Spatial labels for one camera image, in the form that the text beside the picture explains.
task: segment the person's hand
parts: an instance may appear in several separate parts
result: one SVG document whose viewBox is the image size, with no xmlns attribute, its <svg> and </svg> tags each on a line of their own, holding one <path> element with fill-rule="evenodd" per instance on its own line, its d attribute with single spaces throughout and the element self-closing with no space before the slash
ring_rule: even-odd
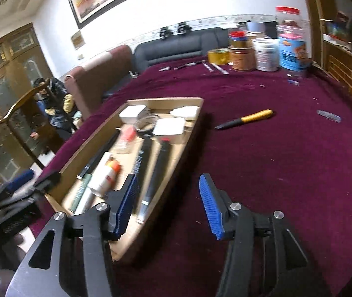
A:
<svg viewBox="0 0 352 297">
<path fill-rule="evenodd" d="M 38 139 L 38 138 L 39 138 L 39 134 L 36 133 L 36 132 L 32 132 L 32 133 L 30 134 L 30 137 L 31 137 L 32 139 Z"/>
</svg>

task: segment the silver bolt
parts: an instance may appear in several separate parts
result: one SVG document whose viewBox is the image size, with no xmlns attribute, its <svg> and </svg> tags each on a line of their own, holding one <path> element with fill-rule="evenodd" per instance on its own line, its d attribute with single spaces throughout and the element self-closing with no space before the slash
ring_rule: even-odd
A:
<svg viewBox="0 0 352 297">
<path fill-rule="evenodd" d="M 284 218 L 284 213 L 282 211 L 275 211 L 274 212 L 274 217 L 276 219 L 283 219 Z"/>
<path fill-rule="evenodd" d="M 242 208 L 242 204 L 238 202 L 232 202 L 229 206 L 232 210 L 240 210 Z"/>
<path fill-rule="evenodd" d="M 62 220 L 64 217 L 65 217 L 65 214 L 63 212 L 57 212 L 54 215 L 54 219 L 57 220 L 57 221 L 58 220 Z"/>
<path fill-rule="evenodd" d="M 96 206 L 96 210 L 98 210 L 98 211 L 103 211 L 103 210 L 106 210 L 106 209 L 107 209 L 107 204 L 106 203 L 99 203 Z"/>
</svg>

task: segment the table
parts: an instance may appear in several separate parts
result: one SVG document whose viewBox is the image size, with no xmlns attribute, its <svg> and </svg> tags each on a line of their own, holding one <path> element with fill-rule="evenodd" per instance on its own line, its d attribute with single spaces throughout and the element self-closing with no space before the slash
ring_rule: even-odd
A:
<svg viewBox="0 0 352 297">
<path fill-rule="evenodd" d="M 201 173 L 210 173 L 218 188 L 254 212 L 283 211 L 337 294 L 352 276 L 349 99 L 340 96 L 335 81 L 316 75 L 296 86 L 283 71 L 244 73 L 224 66 L 230 72 L 224 75 L 203 65 L 158 71 L 186 62 L 190 60 L 150 67 L 114 94 L 44 170 L 61 169 L 128 99 L 204 98 L 205 124 L 151 236 L 134 265 L 115 268 L 122 296 L 215 296 L 227 243 L 210 232 L 198 191 Z M 267 108 L 276 116 L 225 131 L 213 129 Z M 317 110 L 341 116 L 342 122 L 327 120 Z"/>
</svg>

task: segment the cardboard box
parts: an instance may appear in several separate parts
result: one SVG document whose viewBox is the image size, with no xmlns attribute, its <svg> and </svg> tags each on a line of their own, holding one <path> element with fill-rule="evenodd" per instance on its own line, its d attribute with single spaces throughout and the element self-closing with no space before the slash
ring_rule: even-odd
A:
<svg viewBox="0 0 352 297">
<path fill-rule="evenodd" d="M 184 141 L 180 144 L 173 144 L 170 160 L 167 166 L 165 177 L 149 205 L 148 215 L 144 224 L 136 222 L 136 214 L 132 214 L 126 233 L 117 242 L 109 242 L 112 257 L 114 260 L 129 262 L 133 259 L 139 247 L 144 241 L 149 231 L 150 224 L 158 215 L 164 204 L 167 194 L 174 185 L 177 174 L 183 166 L 183 161 L 188 156 L 188 148 L 193 143 L 194 135 L 200 123 L 200 109 L 203 105 L 202 98 L 157 98 L 157 99 L 137 99 L 128 100 L 116 112 L 114 112 L 77 150 L 71 159 L 62 168 L 62 179 L 58 186 L 53 188 L 47 195 L 48 202 L 52 205 L 56 212 L 64 211 L 68 215 L 72 213 L 66 208 L 70 207 L 71 201 L 74 198 L 74 193 L 78 190 L 80 180 L 77 180 L 77 175 L 82 171 L 86 163 L 91 157 L 100 149 L 100 147 L 108 141 L 113 135 L 117 127 L 122 127 L 122 121 L 119 118 L 121 113 L 127 106 L 132 105 L 146 105 L 151 109 L 151 112 L 158 114 L 161 118 L 172 117 L 169 112 L 175 108 L 183 106 L 198 106 L 196 119 L 194 121 L 187 121 L 185 126 Z M 114 189 L 121 189 L 126 177 L 131 173 L 134 163 L 136 161 L 138 151 L 143 142 L 143 139 L 136 137 L 131 153 L 114 154 L 116 159 L 122 165 L 122 169 L 118 175 L 117 182 Z M 139 202 L 145 193 L 148 183 L 150 182 L 151 174 L 154 169 L 155 161 L 159 151 L 159 142 L 153 137 L 153 148 L 151 157 L 148 162 L 147 174 L 144 180 L 143 188 L 141 189 Z M 103 202 L 104 200 L 97 197 L 93 205 Z"/>
</svg>

